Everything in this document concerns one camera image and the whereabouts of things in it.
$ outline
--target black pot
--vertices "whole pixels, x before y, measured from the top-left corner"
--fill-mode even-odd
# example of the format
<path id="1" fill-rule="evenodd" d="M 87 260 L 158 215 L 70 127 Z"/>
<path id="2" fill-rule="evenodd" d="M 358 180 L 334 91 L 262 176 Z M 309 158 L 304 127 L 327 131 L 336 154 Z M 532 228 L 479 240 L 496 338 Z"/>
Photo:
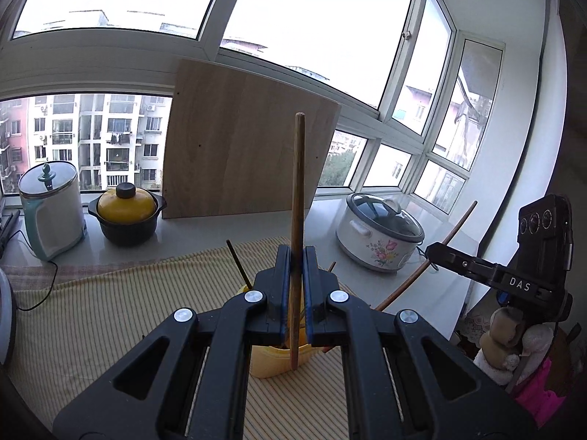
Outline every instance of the black pot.
<path id="1" fill-rule="evenodd" d="M 167 206 L 167 202 L 165 198 L 161 197 L 160 195 L 155 195 L 149 192 L 149 195 L 153 197 L 155 200 L 155 212 L 149 218 L 143 221 L 138 221 L 137 223 L 113 223 L 112 221 L 104 220 L 98 214 L 98 200 L 100 200 L 100 195 L 97 199 L 92 200 L 87 206 L 87 212 L 98 218 L 100 222 L 100 228 L 102 229 L 102 233 L 104 236 L 108 238 L 112 243 L 118 246 L 136 246 L 140 245 L 141 243 L 146 242 L 153 233 L 155 233 L 155 229 L 157 228 L 157 217 L 161 210 L 163 210 Z"/>

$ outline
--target floral pattern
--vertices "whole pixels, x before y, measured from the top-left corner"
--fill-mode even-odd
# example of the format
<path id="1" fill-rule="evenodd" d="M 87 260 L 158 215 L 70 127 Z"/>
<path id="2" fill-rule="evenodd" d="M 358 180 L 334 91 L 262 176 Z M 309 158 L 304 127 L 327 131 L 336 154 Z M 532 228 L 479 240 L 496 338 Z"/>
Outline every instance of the floral pattern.
<path id="1" fill-rule="evenodd" d="M 388 240 L 386 244 L 382 240 L 378 240 L 375 243 L 369 243 L 367 245 L 367 248 L 371 248 L 371 251 L 373 252 L 372 258 L 381 267 L 390 264 L 395 259 L 397 253 L 394 249 L 396 247 L 397 242 L 392 240 Z"/>

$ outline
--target black lid knob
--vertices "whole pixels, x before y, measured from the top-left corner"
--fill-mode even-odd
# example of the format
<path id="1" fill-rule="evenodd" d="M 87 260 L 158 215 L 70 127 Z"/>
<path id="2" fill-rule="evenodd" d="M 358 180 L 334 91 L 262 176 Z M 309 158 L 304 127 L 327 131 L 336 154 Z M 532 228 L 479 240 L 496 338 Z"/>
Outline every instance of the black lid knob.
<path id="1" fill-rule="evenodd" d="M 116 186 L 116 196 L 118 198 L 133 198 L 137 193 L 137 188 L 134 183 L 122 182 Z"/>

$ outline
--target rice cooker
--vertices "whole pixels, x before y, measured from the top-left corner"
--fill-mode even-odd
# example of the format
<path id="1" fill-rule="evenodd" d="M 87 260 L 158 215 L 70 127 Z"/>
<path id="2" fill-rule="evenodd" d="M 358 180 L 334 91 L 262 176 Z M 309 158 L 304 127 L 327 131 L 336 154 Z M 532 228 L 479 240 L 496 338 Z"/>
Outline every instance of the rice cooker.
<path id="1" fill-rule="evenodd" d="M 34 254 L 48 261 L 86 235 L 74 164 L 54 161 L 29 169 L 18 182 L 26 234 Z"/>
<path id="2" fill-rule="evenodd" d="M 396 272 L 424 240 L 418 221 L 391 199 L 351 194 L 336 228 L 343 250 L 357 263 L 380 272 Z"/>

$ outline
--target yellow cup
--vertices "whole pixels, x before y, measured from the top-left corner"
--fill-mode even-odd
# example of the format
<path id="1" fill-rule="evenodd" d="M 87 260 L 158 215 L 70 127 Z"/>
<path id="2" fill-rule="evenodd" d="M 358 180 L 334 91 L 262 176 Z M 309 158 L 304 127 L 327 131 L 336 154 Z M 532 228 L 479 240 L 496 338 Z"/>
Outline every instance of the yellow cup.
<path id="1" fill-rule="evenodd" d="M 246 293 L 248 288 L 243 286 L 237 294 Z M 319 347 L 306 344 L 306 328 L 299 330 L 298 365 L 306 363 L 312 355 L 319 351 Z M 270 345 L 254 345 L 251 350 L 251 367 L 249 369 L 253 377 L 264 379 L 274 375 L 283 374 L 291 370 L 289 363 L 289 349 L 277 349 Z"/>

